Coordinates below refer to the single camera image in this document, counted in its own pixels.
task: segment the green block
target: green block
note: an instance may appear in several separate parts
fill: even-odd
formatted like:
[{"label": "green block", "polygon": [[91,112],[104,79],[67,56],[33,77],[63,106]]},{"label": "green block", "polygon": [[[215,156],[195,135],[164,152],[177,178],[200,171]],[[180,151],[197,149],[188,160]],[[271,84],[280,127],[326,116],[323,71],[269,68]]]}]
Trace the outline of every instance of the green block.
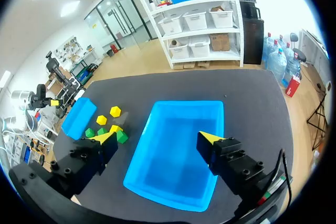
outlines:
[{"label": "green block", "polygon": [[94,137],[94,136],[95,136],[95,132],[93,131],[93,129],[88,128],[88,129],[85,131],[85,136],[86,136],[87,138]]},{"label": "green block", "polygon": [[99,131],[98,131],[98,136],[102,135],[102,134],[105,134],[105,133],[108,133],[108,131],[105,128],[100,128]]},{"label": "green block", "polygon": [[128,139],[128,136],[123,131],[117,132],[117,141],[121,144],[125,143]]}]

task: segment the black chair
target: black chair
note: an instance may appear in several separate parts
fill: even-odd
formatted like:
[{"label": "black chair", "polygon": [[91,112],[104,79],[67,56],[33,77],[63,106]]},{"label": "black chair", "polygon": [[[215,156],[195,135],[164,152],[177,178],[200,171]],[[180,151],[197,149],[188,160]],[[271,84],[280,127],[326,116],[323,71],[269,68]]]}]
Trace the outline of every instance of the black chair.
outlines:
[{"label": "black chair", "polygon": [[305,62],[307,60],[306,55],[299,49],[295,48],[295,42],[299,41],[299,37],[295,33],[290,34],[290,42],[292,42],[293,52],[298,54],[298,60]]}]

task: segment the water bottle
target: water bottle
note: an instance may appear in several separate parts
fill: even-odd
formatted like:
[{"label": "water bottle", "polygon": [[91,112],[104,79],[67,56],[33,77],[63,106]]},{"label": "water bottle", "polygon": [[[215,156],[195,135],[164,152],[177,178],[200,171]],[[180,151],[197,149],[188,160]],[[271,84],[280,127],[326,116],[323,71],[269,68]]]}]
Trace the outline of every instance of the water bottle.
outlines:
[{"label": "water bottle", "polygon": [[265,69],[268,69],[269,55],[273,52],[278,52],[278,51],[279,51],[278,40],[275,39],[272,44],[269,43],[268,46],[267,46]]},{"label": "water bottle", "polygon": [[282,39],[282,35],[280,34],[280,39],[279,39],[279,45],[280,45],[280,47],[283,49],[283,51],[284,51],[284,49],[286,48],[286,43],[283,41],[283,39]]},{"label": "water bottle", "polygon": [[291,58],[294,57],[294,52],[291,48],[289,48],[289,46],[290,46],[290,44],[287,43],[286,47],[284,48],[284,54],[286,56],[287,61],[288,61],[288,59],[291,59]]},{"label": "water bottle", "polygon": [[274,40],[271,39],[271,33],[267,34],[267,37],[264,38],[263,53],[261,58],[261,67],[267,69],[267,58],[269,55],[268,48],[274,43]]},{"label": "water bottle", "polygon": [[287,59],[282,54],[281,48],[279,48],[278,52],[275,51],[269,55],[268,69],[273,72],[279,84],[282,83],[283,76],[285,75],[286,66],[287,66]]},{"label": "water bottle", "polygon": [[300,73],[300,70],[301,70],[301,66],[300,66],[300,62],[298,59],[298,54],[294,53],[294,56],[292,58],[289,58],[287,61],[285,76],[284,76],[284,79],[282,80],[282,84],[285,88],[288,86],[292,76],[293,75],[296,76],[298,73]]}]

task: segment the yellow pentagon block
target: yellow pentagon block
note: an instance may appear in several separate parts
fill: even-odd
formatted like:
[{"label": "yellow pentagon block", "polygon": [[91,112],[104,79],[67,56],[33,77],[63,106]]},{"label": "yellow pentagon block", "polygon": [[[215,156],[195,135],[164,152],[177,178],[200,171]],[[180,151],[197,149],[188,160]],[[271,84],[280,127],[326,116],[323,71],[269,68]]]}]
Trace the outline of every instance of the yellow pentagon block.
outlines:
[{"label": "yellow pentagon block", "polygon": [[120,116],[121,114],[121,109],[118,106],[114,106],[111,108],[110,110],[110,114],[111,116],[113,116],[114,118],[117,118]]},{"label": "yellow pentagon block", "polygon": [[97,117],[97,121],[96,121],[99,125],[105,125],[107,122],[107,118],[103,115],[100,115]]},{"label": "yellow pentagon block", "polygon": [[112,125],[110,132],[118,132],[118,131],[124,131],[124,130],[117,125]]}]

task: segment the black tablecloth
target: black tablecloth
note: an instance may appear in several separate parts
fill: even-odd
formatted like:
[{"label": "black tablecloth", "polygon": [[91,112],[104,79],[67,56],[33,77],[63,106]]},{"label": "black tablecloth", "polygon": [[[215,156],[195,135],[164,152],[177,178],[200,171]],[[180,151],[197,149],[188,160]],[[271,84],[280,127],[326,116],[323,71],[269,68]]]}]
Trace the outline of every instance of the black tablecloth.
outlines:
[{"label": "black tablecloth", "polygon": [[[207,70],[147,74],[96,81],[83,95],[98,107],[89,127],[97,130],[98,115],[109,115],[118,105],[122,116],[114,121],[123,124],[129,140],[121,145],[101,176],[96,175],[77,196],[89,209],[123,219],[142,221],[188,221],[220,223],[234,215],[240,198],[219,177],[210,205],[205,212],[173,209],[142,198],[123,186],[145,123],[156,101],[220,100],[224,103],[225,137],[233,136],[255,160],[265,163],[265,173],[276,163],[281,148],[286,151],[289,171],[293,162],[293,141],[289,114],[280,86],[266,70]],[[112,125],[108,116],[106,129]],[[72,140],[58,135],[56,159],[68,154]],[[278,202],[280,207],[284,195]]]}]

